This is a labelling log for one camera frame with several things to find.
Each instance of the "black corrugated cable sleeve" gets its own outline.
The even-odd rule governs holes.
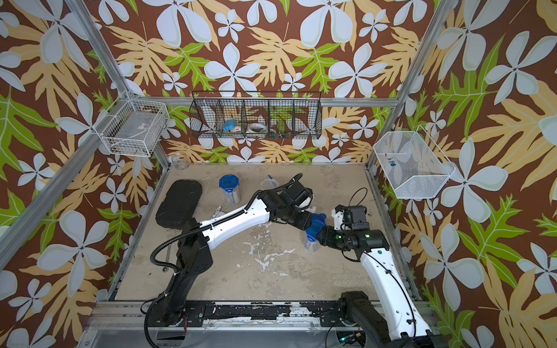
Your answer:
[[[261,190],[256,191],[256,192],[253,194],[253,196],[251,197],[250,201],[246,204],[246,206],[244,207],[244,209],[241,210],[241,211],[239,211],[239,212],[237,212],[236,214],[233,214],[233,215],[231,215],[231,216],[222,218],[222,219],[220,219],[220,220],[218,220],[218,221],[215,221],[214,223],[209,224],[209,225],[207,225],[207,226],[197,227],[197,228],[191,229],[190,231],[188,231],[188,232],[186,232],[186,233],[184,233],[184,234],[181,234],[181,235],[179,235],[179,236],[176,236],[176,237],[173,237],[173,238],[167,240],[166,242],[162,243],[162,244],[159,245],[157,248],[155,248],[155,250],[153,250],[153,252],[151,253],[151,257],[150,257],[151,263],[153,263],[153,264],[155,264],[155,265],[157,265],[157,266],[172,268],[172,270],[174,271],[174,275],[172,276],[172,279],[171,279],[170,282],[168,283],[168,287],[167,287],[167,289],[165,290],[165,293],[166,293],[166,294],[168,294],[168,292],[169,292],[170,289],[172,288],[172,285],[173,285],[173,283],[174,283],[174,277],[175,277],[175,275],[179,272],[179,270],[178,270],[178,267],[177,267],[175,264],[173,264],[173,263],[163,262],[163,261],[157,260],[157,259],[156,259],[157,254],[160,253],[164,248],[166,248],[167,246],[171,245],[172,243],[174,243],[174,242],[176,242],[176,241],[179,241],[179,240],[181,240],[181,239],[186,239],[186,238],[188,238],[188,237],[190,237],[190,236],[193,236],[193,235],[195,235],[195,234],[197,234],[197,233],[199,233],[199,232],[206,231],[206,230],[208,230],[208,229],[213,228],[214,226],[217,226],[217,225],[219,225],[219,224],[221,224],[221,223],[224,223],[224,222],[226,222],[226,221],[230,221],[230,220],[233,219],[233,218],[237,218],[237,217],[241,216],[242,214],[245,214],[246,211],[251,207],[251,205],[253,204],[253,202],[254,202],[255,199],[257,198],[257,195],[260,194],[261,192],[262,192]]]

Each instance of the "wire basket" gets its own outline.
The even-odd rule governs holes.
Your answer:
[[[430,144],[443,151],[431,138]],[[448,158],[445,164],[417,131],[387,132],[373,150],[399,199],[434,198],[447,183],[456,167]]]
[[[322,116],[320,97],[194,97],[189,124],[197,138],[318,139]]]
[[[130,99],[125,101],[99,134],[111,154],[151,157],[162,131],[167,127],[164,103]]]

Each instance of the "black wire basket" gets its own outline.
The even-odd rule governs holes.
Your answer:
[[[321,136],[320,93],[310,98],[270,97],[270,93],[276,92],[258,92],[259,97],[193,97],[189,110],[192,135],[236,139],[317,139]]]

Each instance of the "tape roll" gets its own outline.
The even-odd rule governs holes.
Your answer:
[[[248,133],[266,133],[267,126],[263,123],[250,123],[247,127]]]

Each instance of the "blue lid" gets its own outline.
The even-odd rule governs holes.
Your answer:
[[[231,120],[228,120],[224,123],[224,126],[223,126],[222,130],[226,132],[226,131],[232,130],[234,128],[234,126],[236,126],[236,120],[231,119]]]
[[[235,175],[225,175],[221,178],[221,180],[218,183],[218,186],[225,190],[226,192],[232,192],[232,190],[234,190],[234,188],[236,188],[236,186],[238,186],[240,183],[240,181],[238,180],[238,177]]]

